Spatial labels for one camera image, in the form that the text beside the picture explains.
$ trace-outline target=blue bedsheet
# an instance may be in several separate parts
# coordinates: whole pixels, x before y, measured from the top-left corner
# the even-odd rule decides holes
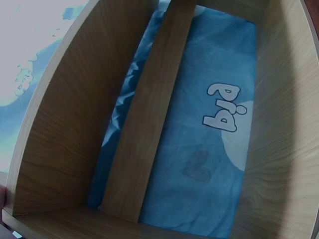
[[[112,159],[163,9],[126,76],[96,166],[88,204],[102,201]],[[165,119],[140,222],[227,238],[240,196],[254,98],[255,25],[197,8]]]
[[[0,171],[8,172],[42,74],[88,0],[10,0],[0,9]]]

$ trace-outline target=wooden side panel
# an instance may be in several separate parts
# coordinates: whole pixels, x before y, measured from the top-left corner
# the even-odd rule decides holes
[[[197,4],[258,23],[268,2],[269,0],[198,0]]]
[[[137,222],[196,0],[172,0],[136,89],[101,211]]]
[[[106,124],[156,1],[90,0],[47,66],[8,176],[10,214],[83,205]]]
[[[231,238],[308,239],[319,204],[317,37],[300,0],[259,29],[249,156]]]
[[[122,221],[93,209],[79,208],[12,217],[3,221],[28,239],[205,239]]]

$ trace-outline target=stain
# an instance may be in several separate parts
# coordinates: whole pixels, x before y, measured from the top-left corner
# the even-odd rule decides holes
[[[186,163],[185,168],[182,170],[182,174],[196,182],[208,183],[212,174],[209,169],[204,167],[207,160],[207,151],[196,151]]]

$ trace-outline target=wooden panel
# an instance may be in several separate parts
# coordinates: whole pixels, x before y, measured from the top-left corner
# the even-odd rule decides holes
[[[8,177],[11,214],[83,205],[106,124],[156,1],[90,0],[46,68]]]
[[[231,238],[308,239],[319,205],[318,39],[300,0],[259,29],[254,114]]]
[[[4,212],[3,220],[27,239],[206,239],[122,221],[88,208],[15,218]]]
[[[172,0],[153,43],[117,147],[101,211],[137,222],[196,0]]]
[[[198,0],[197,4],[257,23],[262,19],[268,2],[269,0]]]
[[[319,1],[318,0],[304,0],[304,1],[311,15],[312,22],[315,26],[317,35],[319,36]]]

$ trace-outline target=blue cloth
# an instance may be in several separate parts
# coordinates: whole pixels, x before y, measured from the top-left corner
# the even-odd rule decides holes
[[[163,14],[154,13],[117,100],[92,181],[91,207],[101,203],[121,129]],[[193,19],[141,223],[229,236],[247,157],[255,61],[254,24],[211,9]]]
[[[77,7],[66,8],[64,13],[61,14],[61,19],[74,20],[83,9],[83,7],[84,4],[81,4]],[[21,95],[15,101],[8,105],[2,106],[0,102],[0,171],[2,172],[9,171],[15,143],[17,141],[20,127],[28,104],[47,64],[49,63],[60,42],[61,38],[57,39],[52,44],[44,47],[40,51],[34,52],[34,54],[36,54],[35,59],[30,59],[30,61],[28,62],[28,68],[30,69],[31,75],[33,77],[28,89],[24,92],[23,95]],[[5,79],[4,77],[0,79],[0,87],[2,87],[3,84],[7,84],[7,79]]]

